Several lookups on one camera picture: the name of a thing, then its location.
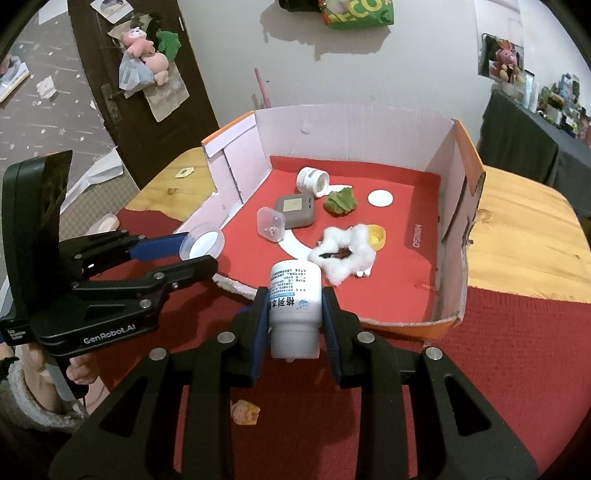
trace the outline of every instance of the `plastic container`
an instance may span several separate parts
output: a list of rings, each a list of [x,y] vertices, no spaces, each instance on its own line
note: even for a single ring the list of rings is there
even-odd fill
[[[179,249],[181,260],[211,255],[213,258],[220,256],[225,239],[220,229],[209,223],[202,223],[191,230]]]
[[[285,215],[269,207],[256,213],[256,231],[271,242],[281,242],[285,237]]]
[[[304,260],[285,260],[271,268],[269,326],[271,356],[288,362],[318,358],[322,325],[322,273]]]

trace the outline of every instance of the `cardboard flap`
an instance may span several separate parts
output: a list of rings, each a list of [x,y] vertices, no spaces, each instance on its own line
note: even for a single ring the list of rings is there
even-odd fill
[[[466,171],[466,178],[468,180],[468,188],[470,188],[470,194],[474,195],[478,184],[483,180],[484,166],[482,160],[478,155],[476,147],[464,125],[459,120],[454,120],[454,135],[456,137],[457,146],[460,149],[462,155],[462,161],[464,163],[464,170]]]

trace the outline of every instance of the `pink stuffed animal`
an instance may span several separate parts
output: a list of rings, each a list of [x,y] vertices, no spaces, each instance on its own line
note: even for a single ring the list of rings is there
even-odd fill
[[[504,80],[509,81],[507,68],[512,69],[517,66],[517,56],[515,55],[515,46],[508,40],[498,40],[500,50],[496,52],[496,62],[493,62],[490,74]]]
[[[127,53],[138,58],[142,55],[154,53],[154,42],[146,38],[146,32],[139,27],[125,32],[121,38],[123,45],[127,47]]]
[[[163,53],[150,53],[142,55],[146,66],[152,70],[154,80],[158,86],[168,83],[168,58]]]

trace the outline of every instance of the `toy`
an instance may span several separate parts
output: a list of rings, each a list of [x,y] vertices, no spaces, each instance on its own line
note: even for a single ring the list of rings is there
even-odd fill
[[[347,215],[357,208],[357,199],[353,195],[353,189],[347,187],[339,192],[334,192],[324,201],[324,208],[334,215]]]
[[[230,415],[236,425],[256,425],[261,409],[246,400],[230,401]]]
[[[168,61],[174,61],[177,57],[181,42],[178,40],[178,33],[172,33],[168,31],[158,30],[156,32],[158,37],[158,51],[164,53]]]
[[[146,39],[146,32],[141,28],[133,28],[121,37],[123,45],[127,47],[127,53],[132,57],[139,58],[142,55],[154,53],[154,42]]]
[[[500,49],[496,52],[496,61],[493,62],[490,74],[500,78],[504,82],[509,81],[507,69],[517,66],[517,55],[515,55],[515,46],[508,40],[497,40]]]
[[[158,86],[168,83],[168,58],[163,53],[151,53],[141,56],[144,63],[154,74]]]

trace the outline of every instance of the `gray sleeve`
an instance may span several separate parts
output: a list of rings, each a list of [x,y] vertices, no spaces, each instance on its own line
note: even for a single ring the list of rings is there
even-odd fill
[[[40,406],[27,387],[22,363],[10,366],[7,380],[0,383],[0,415],[25,429],[73,433],[85,416],[67,404],[64,412],[60,415]]]

